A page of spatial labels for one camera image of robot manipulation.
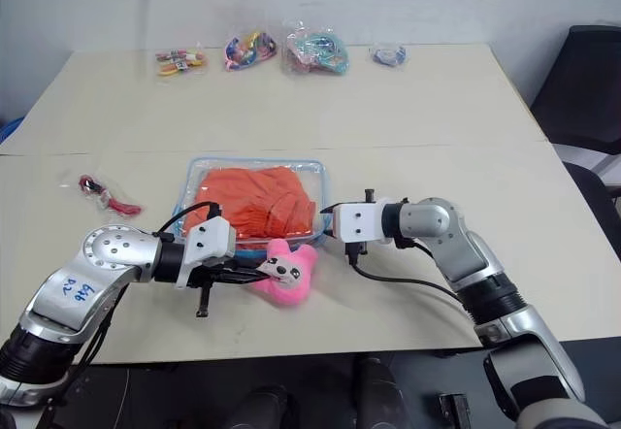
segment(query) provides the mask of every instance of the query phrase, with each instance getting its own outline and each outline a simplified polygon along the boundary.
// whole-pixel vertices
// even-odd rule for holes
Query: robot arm
[[[522,299],[489,246],[466,227],[453,204],[441,198],[417,204],[373,202],[370,194],[372,190],[365,203],[328,208],[326,212],[334,215],[329,234],[344,241],[349,253],[365,253],[370,241],[394,240],[397,248],[409,248],[418,239],[426,245],[471,315],[481,343],[494,348],[484,362],[485,372],[508,417],[515,420],[526,409],[530,419],[537,419],[532,416],[534,409],[545,413],[543,420],[560,417],[567,414],[571,401],[602,423],[579,403],[584,402],[584,387],[564,349],[537,310]]]
[[[31,407],[62,394],[71,383],[74,357],[102,325],[109,325],[130,282],[203,287],[197,315],[206,316],[214,281],[244,283],[267,277],[252,269],[224,267],[234,250],[235,229],[221,216],[192,228],[185,245],[175,243],[171,234],[149,234],[126,225],[89,233],[76,257],[41,285],[0,348],[0,404]]]

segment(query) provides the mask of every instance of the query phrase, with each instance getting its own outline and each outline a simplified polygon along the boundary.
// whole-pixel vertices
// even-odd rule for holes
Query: orange fabric
[[[295,172],[286,167],[263,170],[221,169],[207,173],[194,203],[213,201],[237,229],[237,238],[289,238],[312,233],[315,203]],[[205,221],[208,208],[188,214],[183,231]]]

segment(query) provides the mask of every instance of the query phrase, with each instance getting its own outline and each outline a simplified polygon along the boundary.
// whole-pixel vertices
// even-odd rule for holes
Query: office chair
[[[531,107],[550,142],[621,153],[621,27],[573,26]],[[594,172],[565,167],[621,260],[621,218]]]

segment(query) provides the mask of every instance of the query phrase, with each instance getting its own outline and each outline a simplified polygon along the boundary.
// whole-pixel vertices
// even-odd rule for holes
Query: pink plush toy
[[[291,252],[285,240],[276,239],[268,243],[267,251],[267,261],[257,270],[271,278],[255,282],[252,287],[281,305],[302,303],[311,292],[311,274],[318,257],[315,248],[301,245]]]

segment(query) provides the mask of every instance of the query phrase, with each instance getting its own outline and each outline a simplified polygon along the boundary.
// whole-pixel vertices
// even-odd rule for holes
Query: plastic bag
[[[299,23],[289,30],[284,43],[283,62],[288,70],[343,74],[349,67],[347,48],[330,28],[310,29]]]
[[[71,200],[71,205],[87,205],[106,224],[122,223],[145,210],[144,205],[137,204],[115,181],[90,170],[66,169],[58,175],[58,186],[67,190],[65,197]]]
[[[155,54],[157,75],[170,77],[179,74],[203,73],[207,67],[207,56],[200,47],[194,49],[161,50]]]
[[[235,37],[224,48],[224,67],[228,71],[243,70],[276,55],[276,41],[264,31],[254,31],[242,38]]]
[[[237,231],[236,255],[264,257],[266,244],[284,238],[294,247],[316,242],[328,218],[326,175],[320,162],[201,157],[189,164],[187,181],[174,214],[212,201]],[[174,225],[177,236],[205,220],[207,208]]]
[[[406,48],[398,44],[375,44],[369,48],[374,62],[389,67],[403,65],[408,59]]]

